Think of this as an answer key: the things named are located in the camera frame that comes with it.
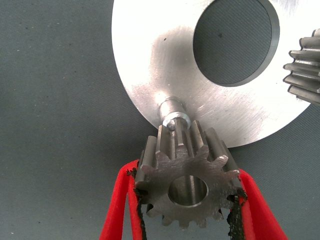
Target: gray surface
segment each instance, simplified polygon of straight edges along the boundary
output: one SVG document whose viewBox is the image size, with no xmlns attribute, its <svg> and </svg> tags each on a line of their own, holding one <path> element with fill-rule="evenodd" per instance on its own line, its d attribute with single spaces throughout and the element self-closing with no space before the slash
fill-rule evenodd
<svg viewBox="0 0 320 240">
<path fill-rule="evenodd" d="M 1 2 L 1 240 L 97 239 L 118 170 L 156 134 L 118 77 L 112 4 Z M 293 240 L 318 238 L 319 116 L 311 106 L 272 136 L 231 150 Z M 176 222 L 145 220 L 152 240 L 228 239 L 225 222 L 182 232 Z"/>
</svg>

